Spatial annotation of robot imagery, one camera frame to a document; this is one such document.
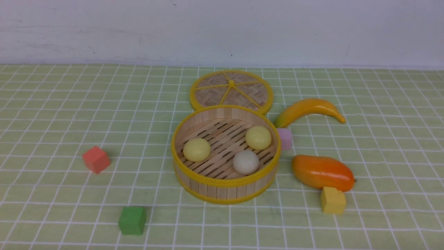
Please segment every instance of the green cube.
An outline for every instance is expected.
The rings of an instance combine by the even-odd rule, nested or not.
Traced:
[[[143,207],[124,207],[119,219],[119,228],[123,235],[142,235],[147,220]]]

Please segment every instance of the yellow wooden block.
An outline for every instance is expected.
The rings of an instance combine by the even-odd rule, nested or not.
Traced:
[[[325,214],[342,214],[345,210],[345,195],[333,187],[324,187],[321,193],[321,208]]]

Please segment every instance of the white wall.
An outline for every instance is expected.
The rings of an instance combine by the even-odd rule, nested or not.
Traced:
[[[443,0],[0,0],[0,63],[444,68]]]

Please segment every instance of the bamboo steamer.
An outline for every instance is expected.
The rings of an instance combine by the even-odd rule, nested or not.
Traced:
[[[194,110],[214,105],[236,105],[265,115],[273,104],[270,85],[250,72],[222,70],[197,79],[190,89]]]
[[[253,150],[245,141],[248,128],[260,125],[271,135],[271,145]],[[201,162],[188,161],[185,143],[204,138],[211,153]],[[257,172],[243,176],[235,172],[234,155],[252,150],[259,158]],[[264,192],[274,181],[281,153],[281,140],[273,124],[260,113],[235,105],[215,105],[195,111],[176,128],[171,142],[174,171],[182,187],[193,196],[215,204],[248,201]]]

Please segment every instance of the bamboo steamer lid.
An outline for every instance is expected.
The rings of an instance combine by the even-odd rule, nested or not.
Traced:
[[[202,76],[191,86],[190,103],[195,111],[215,105],[236,105],[265,115],[273,103],[273,91],[255,74],[216,71]]]

